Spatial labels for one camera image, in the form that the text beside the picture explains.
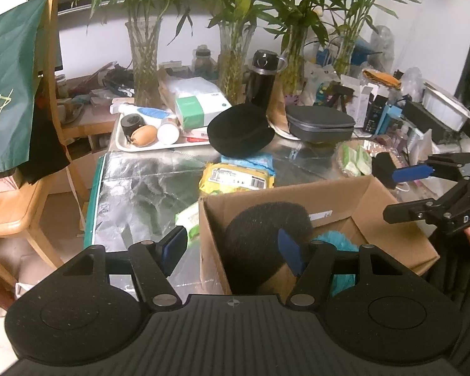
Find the table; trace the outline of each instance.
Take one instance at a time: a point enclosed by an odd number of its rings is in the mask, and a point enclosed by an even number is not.
[[[208,145],[142,153],[119,151],[112,134],[99,181],[93,187],[95,218],[86,246],[102,244],[107,252],[123,251],[143,240],[159,241],[175,227],[175,216],[198,200],[198,182],[208,162],[220,155]],[[334,145],[310,145],[275,136],[264,149],[273,156],[275,186],[339,179],[332,161]],[[418,191],[401,193],[404,201],[419,197]],[[169,277],[184,302],[191,293],[202,293],[199,239],[194,238]],[[131,294],[130,276],[110,276],[110,282]]]

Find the green and white box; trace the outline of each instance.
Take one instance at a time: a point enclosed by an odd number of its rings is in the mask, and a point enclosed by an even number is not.
[[[176,99],[176,115],[183,130],[207,126],[214,117],[231,107],[223,93],[180,97]]]

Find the barcode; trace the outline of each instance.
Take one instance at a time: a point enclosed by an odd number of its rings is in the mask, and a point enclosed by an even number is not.
[[[264,189],[264,181],[263,179],[253,177],[251,180],[251,186],[257,189]]]
[[[213,169],[209,181],[219,182],[219,168]]]

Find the potato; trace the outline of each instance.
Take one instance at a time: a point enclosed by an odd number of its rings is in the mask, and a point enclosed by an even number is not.
[[[137,147],[150,145],[157,139],[157,128],[155,126],[143,126],[131,135],[131,144]]]

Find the black cloth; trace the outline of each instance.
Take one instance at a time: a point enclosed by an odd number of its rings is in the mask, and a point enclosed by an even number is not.
[[[54,124],[45,111],[35,106],[31,124],[29,159],[18,166],[23,178],[26,182],[33,184],[47,175],[61,171],[69,164]]]
[[[451,363],[470,376],[470,244],[464,233],[446,238],[437,230],[430,237],[441,258],[424,278],[459,307],[462,331],[450,356]]]

